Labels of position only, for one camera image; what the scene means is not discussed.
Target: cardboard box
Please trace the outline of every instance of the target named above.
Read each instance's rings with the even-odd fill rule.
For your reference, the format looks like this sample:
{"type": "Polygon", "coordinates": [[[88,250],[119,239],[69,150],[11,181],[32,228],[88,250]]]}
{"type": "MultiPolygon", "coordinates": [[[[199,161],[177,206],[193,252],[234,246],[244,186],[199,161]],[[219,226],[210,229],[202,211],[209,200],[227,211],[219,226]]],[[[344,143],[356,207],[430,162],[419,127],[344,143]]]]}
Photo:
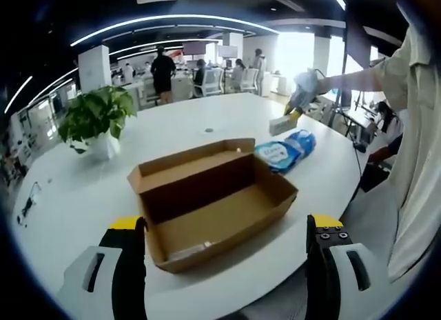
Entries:
{"type": "Polygon", "coordinates": [[[253,139],[229,139],[142,163],[128,180],[147,221],[152,260],[172,273],[259,233],[283,217],[298,192],[254,155],[253,139]]]}

